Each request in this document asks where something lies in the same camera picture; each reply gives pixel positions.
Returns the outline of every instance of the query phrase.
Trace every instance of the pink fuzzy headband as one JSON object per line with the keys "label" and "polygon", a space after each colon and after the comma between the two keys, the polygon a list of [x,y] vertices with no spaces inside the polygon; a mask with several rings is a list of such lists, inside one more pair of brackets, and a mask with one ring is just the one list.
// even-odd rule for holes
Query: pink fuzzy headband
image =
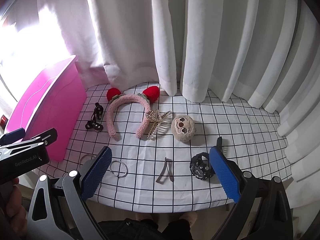
{"label": "pink fuzzy headband", "polygon": [[[137,95],[124,95],[120,92],[119,89],[111,88],[107,92],[107,99],[110,103],[110,106],[107,109],[107,118],[106,118],[106,125],[108,129],[109,136],[113,139],[116,139],[116,130],[113,126],[112,121],[112,113],[122,104],[125,103],[139,103],[142,104],[145,108],[145,113],[151,111],[150,104],[154,103],[160,95],[160,89],[157,86],[152,86],[143,91],[142,94],[138,93]],[[143,117],[140,127],[136,132],[137,138],[141,138],[144,131],[149,125],[149,119],[146,115]]]}

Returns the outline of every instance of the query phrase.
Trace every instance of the human hand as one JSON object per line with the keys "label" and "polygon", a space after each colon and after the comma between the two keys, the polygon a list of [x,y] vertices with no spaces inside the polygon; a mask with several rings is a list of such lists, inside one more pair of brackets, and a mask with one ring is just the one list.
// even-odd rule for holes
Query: human hand
{"label": "human hand", "polygon": [[[13,184],[19,184],[19,178],[12,180]],[[18,236],[27,234],[26,210],[22,206],[21,191],[17,186],[13,186],[9,202],[6,206],[7,215],[11,217],[10,225]]]}

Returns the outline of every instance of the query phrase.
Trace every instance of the white curtain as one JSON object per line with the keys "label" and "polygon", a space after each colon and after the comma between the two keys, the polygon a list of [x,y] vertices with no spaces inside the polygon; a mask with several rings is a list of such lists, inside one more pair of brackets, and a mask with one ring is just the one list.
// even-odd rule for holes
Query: white curtain
{"label": "white curtain", "polygon": [[36,1],[49,48],[78,55],[85,87],[159,81],[174,96],[178,83],[192,102],[209,88],[278,111],[290,205],[320,199],[320,28],[304,1]]}

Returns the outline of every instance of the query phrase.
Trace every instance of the checkered tablecloth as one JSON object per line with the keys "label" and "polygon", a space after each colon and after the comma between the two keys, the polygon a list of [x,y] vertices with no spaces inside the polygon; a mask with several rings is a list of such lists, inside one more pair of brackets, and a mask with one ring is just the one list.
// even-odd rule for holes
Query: checkered tablecloth
{"label": "checkered tablecloth", "polygon": [[[157,83],[143,83],[128,89],[125,94],[142,93],[143,90]],[[148,140],[147,133],[137,139],[135,132],[143,118],[144,108],[137,103],[121,105],[114,113],[114,126],[120,133],[121,140],[115,141],[106,131],[105,118],[102,118],[104,130],[86,130],[99,102],[104,109],[108,107],[106,93],[110,85],[99,85],[87,90],[87,100],[74,127],[67,147],[65,158],[57,163],[40,168],[39,174],[61,177],[66,172],[79,169],[79,160],[85,154],[99,153],[105,145],[112,150],[113,160],[126,163],[129,173],[124,178],[117,178],[106,172],[93,199],[116,208],[149,213],[184,212],[223,205],[227,199],[216,176],[202,181],[191,176],[189,163],[191,157],[209,152],[216,145],[219,136],[223,138],[223,153],[235,161],[242,170],[251,171],[257,178],[271,179],[279,176],[286,180],[291,176],[290,164],[284,155],[287,146],[285,138],[278,136],[276,129],[280,118],[278,113],[269,114],[265,110],[250,107],[241,98],[231,95],[227,103],[222,103],[212,91],[208,91],[204,102],[195,104],[186,100],[178,91],[169,97],[160,89],[159,100],[152,105],[161,113],[169,110],[176,114],[188,114],[196,123],[196,134],[187,143],[173,138],[171,133],[172,115],[159,128],[155,139]],[[163,184],[156,183],[164,165],[164,158],[173,162],[173,182],[168,177],[162,178]],[[113,170],[118,171],[115,163]]]}

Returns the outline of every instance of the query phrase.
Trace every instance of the pink storage box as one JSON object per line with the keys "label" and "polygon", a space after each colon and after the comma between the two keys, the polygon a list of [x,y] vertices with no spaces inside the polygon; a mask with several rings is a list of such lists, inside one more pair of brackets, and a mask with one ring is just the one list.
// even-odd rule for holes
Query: pink storage box
{"label": "pink storage box", "polygon": [[5,133],[23,127],[29,140],[55,128],[58,139],[47,147],[50,159],[62,161],[66,148],[87,98],[75,65],[76,56],[42,70],[30,84],[12,112]]}

